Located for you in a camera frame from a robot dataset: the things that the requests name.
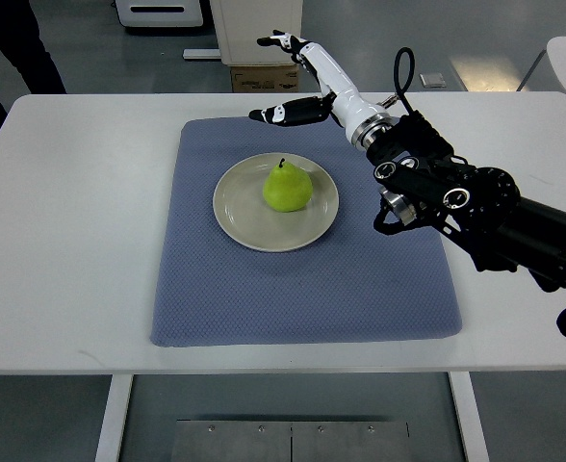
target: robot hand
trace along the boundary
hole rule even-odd
[[[279,31],[273,31],[272,36],[259,38],[257,42],[262,46],[276,45],[291,53],[292,59],[317,79],[322,97],[303,98],[274,108],[251,111],[250,118],[293,126],[320,122],[332,114],[345,128],[349,142],[360,150],[367,148],[373,132],[397,123],[384,106],[362,98],[358,88],[319,44]]]

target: metal floor plate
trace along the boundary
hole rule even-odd
[[[178,421],[172,462],[410,462],[400,422]]]

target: cardboard box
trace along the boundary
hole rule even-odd
[[[298,65],[233,65],[235,93],[288,93],[298,91]]]

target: table leg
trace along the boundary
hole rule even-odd
[[[465,457],[468,462],[488,462],[488,449],[477,412],[472,379],[468,372],[449,372],[448,376]]]
[[[117,462],[120,456],[132,382],[132,374],[112,375],[95,462]]]

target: white table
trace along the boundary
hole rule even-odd
[[[566,369],[566,339],[554,323],[566,307],[566,291],[543,293],[524,269],[477,273],[469,256],[448,241],[463,320],[455,336],[365,344],[152,345],[148,336],[183,125],[245,116],[292,97],[19,99],[0,133],[0,373],[112,373],[116,385],[113,379],[109,404],[122,413],[134,373]],[[523,196],[566,211],[565,95],[425,92],[408,98],[458,155],[479,167],[509,171]],[[391,108],[391,114],[401,115],[402,108]],[[349,161],[367,162],[360,152]],[[463,412],[469,376],[452,377]],[[117,431],[113,414],[106,414],[104,433]],[[462,415],[461,422],[468,417]],[[468,425],[472,432],[476,423]],[[475,460],[484,460],[483,451]]]

